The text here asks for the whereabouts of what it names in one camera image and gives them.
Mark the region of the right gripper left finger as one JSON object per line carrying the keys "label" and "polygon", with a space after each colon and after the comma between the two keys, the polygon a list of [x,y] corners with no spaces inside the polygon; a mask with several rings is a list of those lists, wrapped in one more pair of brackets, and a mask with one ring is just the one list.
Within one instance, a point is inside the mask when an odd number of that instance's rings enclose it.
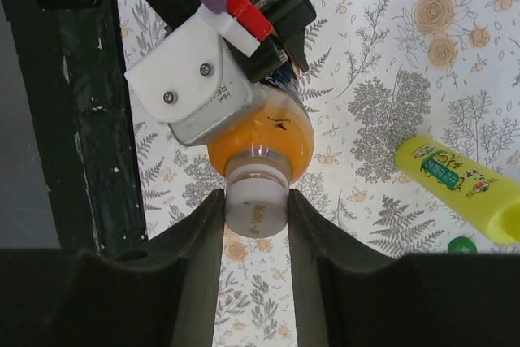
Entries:
{"label": "right gripper left finger", "polygon": [[82,249],[1,252],[4,346],[209,346],[224,195],[115,260]]}

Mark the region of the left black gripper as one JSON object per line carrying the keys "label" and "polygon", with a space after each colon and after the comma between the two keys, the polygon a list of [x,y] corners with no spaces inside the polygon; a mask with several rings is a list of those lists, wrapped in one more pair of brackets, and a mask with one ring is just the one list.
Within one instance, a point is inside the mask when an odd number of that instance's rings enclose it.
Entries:
{"label": "left black gripper", "polygon": [[250,0],[273,30],[251,57],[235,52],[235,60],[251,82],[258,82],[287,59],[301,71],[309,70],[305,55],[305,33],[316,19],[310,0]]}

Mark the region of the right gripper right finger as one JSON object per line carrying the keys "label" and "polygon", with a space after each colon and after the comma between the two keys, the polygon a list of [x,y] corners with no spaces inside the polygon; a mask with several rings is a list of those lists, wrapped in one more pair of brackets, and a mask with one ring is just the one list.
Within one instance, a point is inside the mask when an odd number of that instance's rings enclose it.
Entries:
{"label": "right gripper right finger", "polygon": [[390,258],[292,190],[288,238],[300,346],[516,346],[516,254]]}

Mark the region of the orange juice bottle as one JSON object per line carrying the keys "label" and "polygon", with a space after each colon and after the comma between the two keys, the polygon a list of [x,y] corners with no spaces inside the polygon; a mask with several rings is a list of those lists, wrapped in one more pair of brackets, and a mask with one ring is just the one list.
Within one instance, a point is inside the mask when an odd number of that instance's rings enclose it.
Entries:
{"label": "orange juice bottle", "polygon": [[221,175],[240,154],[274,152],[290,163],[290,179],[296,182],[310,165],[314,152],[314,130],[298,93],[297,67],[287,61],[260,80],[266,94],[263,108],[207,146],[209,160]]}

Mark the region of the white orange-bottle cap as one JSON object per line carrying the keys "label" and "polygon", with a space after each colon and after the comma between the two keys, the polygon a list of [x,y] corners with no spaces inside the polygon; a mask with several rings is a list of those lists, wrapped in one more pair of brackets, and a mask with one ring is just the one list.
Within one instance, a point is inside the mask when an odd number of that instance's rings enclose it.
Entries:
{"label": "white orange-bottle cap", "polygon": [[288,224],[285,174],[264,163],[242,165],[226,177],[226,225],[240,236],[262,239],[280,233]]}

